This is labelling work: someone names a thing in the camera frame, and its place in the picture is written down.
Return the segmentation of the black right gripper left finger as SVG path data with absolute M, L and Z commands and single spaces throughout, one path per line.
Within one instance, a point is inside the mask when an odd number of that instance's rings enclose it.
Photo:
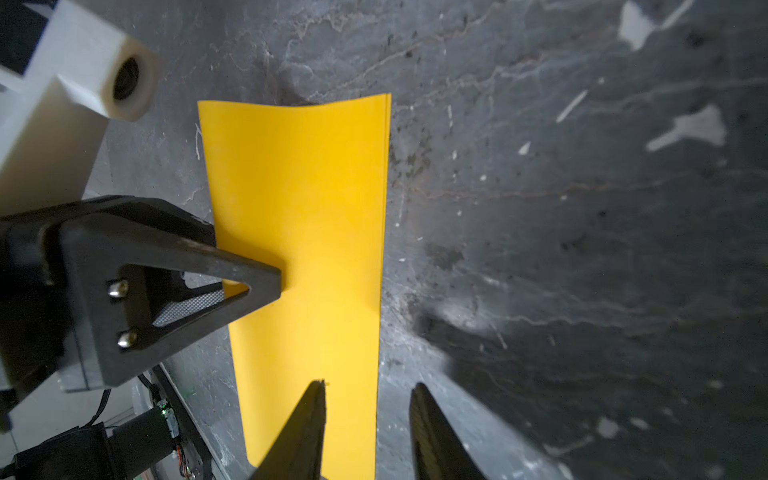
M 251 479 L 320 479 L 326 413 L 325 382 L 314 380 Z

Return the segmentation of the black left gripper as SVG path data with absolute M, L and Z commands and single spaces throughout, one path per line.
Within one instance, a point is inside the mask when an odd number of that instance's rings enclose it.
M 156 198 L 3 215 L 1 430 L 63 355 L 62 386 L 117 387 L 279 299 L 279 269 L 214 244 L 210 222 Z

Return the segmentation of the yellow square paper sheet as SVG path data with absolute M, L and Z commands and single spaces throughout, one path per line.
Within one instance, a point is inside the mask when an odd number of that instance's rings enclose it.
M 280 298 L 229 327 L 248 460 L 322 380 L 322 473 L 371 479 L 391 98 L 198 112 L 217 245 L 282 273 Z

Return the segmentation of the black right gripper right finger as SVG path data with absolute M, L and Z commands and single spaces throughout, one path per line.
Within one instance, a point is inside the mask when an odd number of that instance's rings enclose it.
M 409 424 L 416 479 L 485 479 L 424 383 L 411 392 Z

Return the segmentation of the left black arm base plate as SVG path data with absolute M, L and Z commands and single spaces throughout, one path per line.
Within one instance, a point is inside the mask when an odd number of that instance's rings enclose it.
M 173 468 L 170 478 L 227 479 L 214 457 L 213 449 L 203 438 L 190 409 L 165 369 L 157 365 L 142 373 L 139 382 L 149 393 L 151 405 L 161 410 L 174 442 L 172 455 L 175 457 L 176 467 Z

